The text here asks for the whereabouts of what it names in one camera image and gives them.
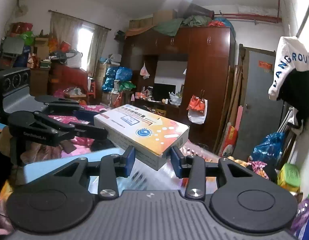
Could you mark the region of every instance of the bright window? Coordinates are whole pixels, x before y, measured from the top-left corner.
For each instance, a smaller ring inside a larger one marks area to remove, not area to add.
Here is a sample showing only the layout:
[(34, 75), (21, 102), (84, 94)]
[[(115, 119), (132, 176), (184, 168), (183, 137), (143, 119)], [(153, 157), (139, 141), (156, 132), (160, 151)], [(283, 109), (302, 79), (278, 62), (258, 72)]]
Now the bright window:
[(88, 54), (92, 39), (93, 39), (92, 31), (86, 28), (81, 28), (79, 30), (77, 50), (83, 54), (81, 59), (81, 68), (83, 68), (84, 70), (87, 70)]

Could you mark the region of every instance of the white box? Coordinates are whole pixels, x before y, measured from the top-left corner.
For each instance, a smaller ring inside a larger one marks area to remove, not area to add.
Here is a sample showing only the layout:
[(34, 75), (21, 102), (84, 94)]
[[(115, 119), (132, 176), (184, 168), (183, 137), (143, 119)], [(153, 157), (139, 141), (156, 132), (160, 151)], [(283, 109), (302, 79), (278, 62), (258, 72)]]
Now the white box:
[(166, 163), (169, 149), (181, 148), (189, 135), (187, 125), (131, 105), (95, 115), (94, 124), (122, 149), (134, 146), (136, 157), (156, 171)]

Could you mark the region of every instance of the curtain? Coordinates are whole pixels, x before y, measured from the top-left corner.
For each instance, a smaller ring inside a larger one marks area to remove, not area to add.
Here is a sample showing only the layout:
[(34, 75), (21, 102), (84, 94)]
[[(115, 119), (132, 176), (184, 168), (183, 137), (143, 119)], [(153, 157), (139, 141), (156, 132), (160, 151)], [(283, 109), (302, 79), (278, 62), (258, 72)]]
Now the curtain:
[(95, 77), (98, 62), (105, 47), (108, 31), (108, 29), (102, 26), (94, 26), (93, 39), (91, 41), (87, 65), (88, 75), (93, 78)]
[(52, 34), (61, 44), (65, 41), (71, 44), (73, 49), (77, 48), (78, 31), (81, 29), (83, 21), (75, 17), (52, 12), (50, 20), (50, 34)]

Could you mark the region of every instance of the metal bolt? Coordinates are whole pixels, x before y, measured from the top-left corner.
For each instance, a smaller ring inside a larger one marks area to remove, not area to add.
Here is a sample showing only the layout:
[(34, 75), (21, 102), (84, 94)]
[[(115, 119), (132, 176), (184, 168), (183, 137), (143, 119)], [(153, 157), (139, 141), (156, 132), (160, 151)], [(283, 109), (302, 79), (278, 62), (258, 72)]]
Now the metal bolt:
[(192, 197), (201, 197), (203, 195), (202, 190), (193, 188), (190, 190), (189, 195)]
[(103, 189), (100, 191), (100, 195), (103, 197), (113, 197), (116, 195), (116, 192), (113, 189)]

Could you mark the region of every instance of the green plastic bag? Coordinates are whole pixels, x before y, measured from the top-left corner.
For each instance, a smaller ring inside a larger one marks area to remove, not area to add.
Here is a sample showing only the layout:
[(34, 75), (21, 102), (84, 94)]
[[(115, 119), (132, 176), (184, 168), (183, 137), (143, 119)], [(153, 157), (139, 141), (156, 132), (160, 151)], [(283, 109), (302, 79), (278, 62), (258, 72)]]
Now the green plastic bag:
[(131, 91), (133, 88), (136, 88), (136, 86), (131, 82), (122, 82), (119, 87), (119, 92), (122, 92), (123, 90)]
[(23, 34), (20, 34), (19, 37), (25, 41), (26, 46), (32, 45), (35, 40), (35, 36), (32, 34), (32, 32), (24, 32)]

